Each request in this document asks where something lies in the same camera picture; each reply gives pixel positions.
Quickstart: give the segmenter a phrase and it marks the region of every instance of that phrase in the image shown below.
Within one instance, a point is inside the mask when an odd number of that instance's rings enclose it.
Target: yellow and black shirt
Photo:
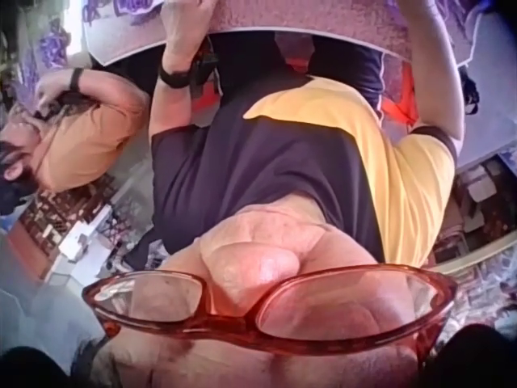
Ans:
[[[354,89],[302,75],[256,82],[209,128],[153,137],[154,224],[174,253],[251,204],[311,196],[378,262],[421,266],[439,232],[455,150],[437,128],[393,145]]]

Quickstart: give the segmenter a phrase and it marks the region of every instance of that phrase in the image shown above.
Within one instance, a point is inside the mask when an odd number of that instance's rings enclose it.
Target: shelf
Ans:
[[[450,260],[447,263],[435,265],[434,267],[428,269],[434,272],[443,273],[445,275],[453,274],[454,272],[472,267],[481,261],[489,259],[490,257],[497,255],[499,252],[504,251],[516,243],[517,230],[507,234],[499,240],[485,245],[483,248],[469,253],[468,255]]]

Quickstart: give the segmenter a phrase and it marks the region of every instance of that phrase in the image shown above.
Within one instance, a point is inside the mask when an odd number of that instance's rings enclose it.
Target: table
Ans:
[[[459,64],[470,61],[480,9],[476,0],[438,0]],[[109,65],[134,53],[163,44],[165,32],[158,13],[116,16],[111,2],[97,9],[98,18],[85,23],[91,55]],[[224,0],[219,2],[212,32],[309,32],[361,43],[401,59],[410,56],[407,30],[387,0]]]

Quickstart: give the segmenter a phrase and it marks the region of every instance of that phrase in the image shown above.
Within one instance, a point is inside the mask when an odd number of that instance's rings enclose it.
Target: watch strap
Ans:
[[[72,77],[70,78],[70,86],[69,86],[70,91],[76,91],[77,93],[80,91],[79,90],[79,78],[81,77],[83,71],[84,71],[84,69],[76,68],[72,72]]]
[[[180,71],[174,73],[167,73],[163,69],[163,64],[160,63],[158,69],[158,77],[172,89],[183,89],[191,85],[192,67],[188,71]]]

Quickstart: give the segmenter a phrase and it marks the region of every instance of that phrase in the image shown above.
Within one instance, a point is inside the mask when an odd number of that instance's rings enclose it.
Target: fist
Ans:
[[[45,74],[36,85],[36,108],[45,112],[52,101],[67,91],[73,69],[63,69]]]
[[[165,57],[190,65],[208,34],[216,4],[217,0],[165,0],[161,12]]]
[[[397,0],[397,4],[406,18],[438,12],[435,0]]]

